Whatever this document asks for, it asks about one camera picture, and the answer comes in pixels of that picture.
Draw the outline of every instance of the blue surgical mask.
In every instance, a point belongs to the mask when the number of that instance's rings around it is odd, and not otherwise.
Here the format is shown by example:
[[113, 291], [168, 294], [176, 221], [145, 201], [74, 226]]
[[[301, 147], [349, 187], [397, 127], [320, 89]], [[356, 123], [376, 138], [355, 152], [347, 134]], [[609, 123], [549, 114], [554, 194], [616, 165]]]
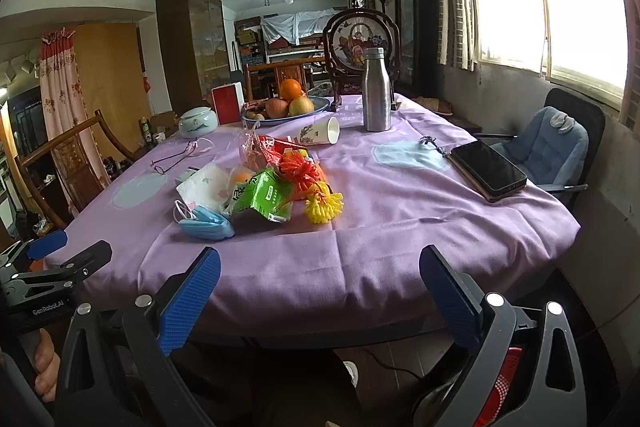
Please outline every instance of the blue surgical mask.
[[181, 201], [176, 201], [175, 207], [184, 218], [178, 221], [178, 225], [180, 225], [184, 233], [193, 235], [193, 237], [209, 241], [221, 241], [222, 239], [233, 237], [236, 233], [226, 217], [212, 212], [204, 206], [198, 205], [193, 210], [190, 210]]

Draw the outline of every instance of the eyeglasses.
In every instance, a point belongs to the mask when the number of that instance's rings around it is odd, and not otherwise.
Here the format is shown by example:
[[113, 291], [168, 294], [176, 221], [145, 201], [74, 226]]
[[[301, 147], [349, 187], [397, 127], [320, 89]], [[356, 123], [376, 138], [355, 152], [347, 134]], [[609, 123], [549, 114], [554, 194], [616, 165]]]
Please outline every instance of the eyeglasses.
[[[187, 147], [185, 147], [184, 151], [182, 152], [178, 152], [177, 154], [172, 154], [171, 156], [166, 156], [165, 158], [160, 158], [159, 160], [151, 160], [151, 166], [154, 168], [154, 171], [156, 171], [158, 174], [167, 174], [167, 172], [169, 172], [176, 165], [178, 165], [178, 163], [180, 163], [185, 158], [188, 158], [191, 155], [191, 153], [193, 153], [194, 150], [196, 150], [196, 147], [197, 147], [197, 142], [189, 142], [187, 144]], [[171, 158], [176, 158], [178, 156], [183, 156], [183, 157], [180, 158], [176, 163], [172, 164], [170, 167], [167, 167], [166, 169], [158, 165], [158, 163], [164, 160], [169, 160]]]
[[[185, 147], [184, 151], [182, 151], [182, 152], [178, 152], [177, 154], [172, 154], [171, 156], [166, 156], [165, 158], [160, 158], [159, 160], [151, 160], [151, 166], [154, 168], [154, 171], [156, 171], [158, 174], [167, 174], [167, 172], [169, 172], [176, 165], [178, 165], [178, 163], [180, 163], [182, 160], [184, 160], [185, 158], [188, 158], [194, 152], [196, 152], [196, 149], [198, 148], [198, 141], [199, 140], [204, 140], [204, 141], [207, 141], [207, 142], [209, 142], [211, 144], [210, 147], [205, 147], [204, 149], [200, 150], [200, 152], [205, 153], [208, 150], [213, 148], [213, 142], [211, 140], [206, 139], [206, 138], [198, 138], [197, 140], [189, 142], [187, 144], [187, 147]], [[177, 158], [178, 156], [182, 156], [182, 158], [180, 158], [176, 163], [172, 164], [170, 167], [163, 168], [163, 167], [158, 165], [158, 163], [160, 163], [160, 162], [162, 162], [164, 160], [169, 160], [171, 158]]]

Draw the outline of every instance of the pink floral curtain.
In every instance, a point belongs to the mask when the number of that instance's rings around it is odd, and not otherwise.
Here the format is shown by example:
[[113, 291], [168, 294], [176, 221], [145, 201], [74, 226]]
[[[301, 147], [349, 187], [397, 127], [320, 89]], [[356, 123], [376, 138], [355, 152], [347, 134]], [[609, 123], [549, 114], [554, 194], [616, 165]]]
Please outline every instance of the pink floral curtain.
[[[76, 68], [72, 36], [74, 30], [63, 28], [42, 38], [40, 52], [40, 90], [47, 137], [51, 140], [87, 120], [82, 89]], [[102, 187], [110, 183], [91, 129], [79, 134], [89, 163]]]

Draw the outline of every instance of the purple tablecloth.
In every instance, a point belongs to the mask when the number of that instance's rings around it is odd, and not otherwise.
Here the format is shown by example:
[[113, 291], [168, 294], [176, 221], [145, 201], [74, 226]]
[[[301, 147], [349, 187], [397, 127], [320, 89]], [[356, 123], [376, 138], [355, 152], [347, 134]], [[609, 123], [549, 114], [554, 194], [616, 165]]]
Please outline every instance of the purple tablecloth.
[[[368, 133], [362, 97], [344, 97], [335, 114], [338, 143], [311, 149], [334, 191], [344, 195], [344, 211], [332, 223], [312, 225], [303, 203], [296, 203], [286, 224], [252, 216], [235, 237], [212, 244], [222, 258], [222, 277], [198, 325], [201, 333], [340, 331], [431, 314], [434, 306], [418, 273], [425, 245], [436, 245], [486, 291], [505, 291], [569, 248], [579, 225], [558, 200], [529, 183], [489, 204], [437, 152], [418, 144], [430, 135], [449, 150], [471, 136], [398, 98], [402, 105], [391, 129]], [[287, 136], [331, 116], [262, 131]], [[86, 281], [90, 301], [108, 309], [158, 290], [209, 244], [188, 237], [174, 222], [175, 177], [212, 160], [233, 167], [238, 132], [235, 126], [218, 128], [207, 136], [212, 150], [183, 160], [165, 178], [153, 172], [151, 160], [182, 151], [186, 141], [176, 136], [153, 149], [69, 225], [68, 245], [50, 255], [49, 264], [104, 239], [113, 259]]]

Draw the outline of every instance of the finger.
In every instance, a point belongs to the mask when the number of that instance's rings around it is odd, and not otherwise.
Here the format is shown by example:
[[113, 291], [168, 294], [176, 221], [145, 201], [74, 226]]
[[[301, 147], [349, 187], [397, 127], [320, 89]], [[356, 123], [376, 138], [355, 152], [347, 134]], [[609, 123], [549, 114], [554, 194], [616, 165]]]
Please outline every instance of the finger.
[[34, 355], [35, 363], [36, 363], [36, 371], [38, 373], [42, 373], [51, 361], [53, 360], [53, 356], [56, 354], [53, 341], [51, 340], [51, 336], [47, 332], [47, 330], [40, 330], [40, 343], [36, 348], [36, 352]]
[[36, 393], [43, 395], [48, 393], [58, 381], [58, 370], [60, 369], [60, 357], [54, 354], [53, 360], [42, 373], [36, 378]]
[[58, 388], [58, 385], [55, 383], [53, 385], [53, 387], [50, 389], [50, 391], [48, 393], [45, 393], [44, 396], [42, 397], [42, 401], [43, 402], [53, 402], [56, 399], [56, 389]]

